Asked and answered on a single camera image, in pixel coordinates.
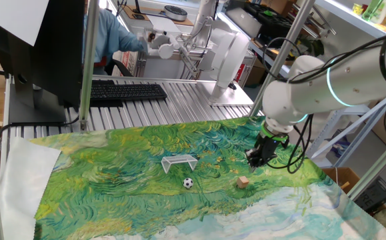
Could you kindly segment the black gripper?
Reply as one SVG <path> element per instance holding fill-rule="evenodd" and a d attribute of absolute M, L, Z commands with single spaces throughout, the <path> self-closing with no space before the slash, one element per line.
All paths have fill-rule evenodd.
<path fill-rule="evenodd" d="M 268 164 L 268 162 L 276 158 L 276 148 L 279 145 L 286 147 L 288 143 L 288 135 L 276 135 L 269 137 L 264 133 L 258 134 L 255 148 L 246 150 L 245 152 L 249 171 L 254 172 L 256 168 Z"/>

